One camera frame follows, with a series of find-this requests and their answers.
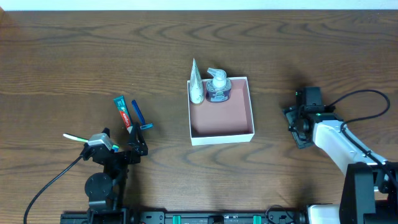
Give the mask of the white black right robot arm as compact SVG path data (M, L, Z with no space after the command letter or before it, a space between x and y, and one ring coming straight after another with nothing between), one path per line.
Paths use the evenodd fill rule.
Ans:
M397 163L368 148L331 110L292 106L283 114L298 148L320 148L345 177L340 203L307 206L307 223L397 223Z

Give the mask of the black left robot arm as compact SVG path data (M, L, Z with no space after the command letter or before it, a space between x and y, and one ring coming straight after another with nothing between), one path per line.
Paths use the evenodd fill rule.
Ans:
M89 198L88 223L132 223L134 213L123 206L128 166L138 164L148 155L148 147L138 123L131 126L127 151L117 151L109 136L109 129L94 134L85 143L80 154L102 165L103 171L93 174L85 184Z

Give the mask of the purple hand soap pump bottle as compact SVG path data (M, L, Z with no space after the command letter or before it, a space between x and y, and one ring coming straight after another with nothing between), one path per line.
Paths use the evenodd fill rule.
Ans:
M206 82L206 100L210 103L222 103L229 100L232 83L226 72L217 68L208 68L207 72L213 78Z

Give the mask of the white Pantene tube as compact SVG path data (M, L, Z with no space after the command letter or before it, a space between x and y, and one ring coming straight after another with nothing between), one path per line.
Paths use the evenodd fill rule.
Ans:
M190 75L189 96L190 101L193 104L200 104L205 99L203 82L201 80L201 75L195 59L193 59L192 71Z

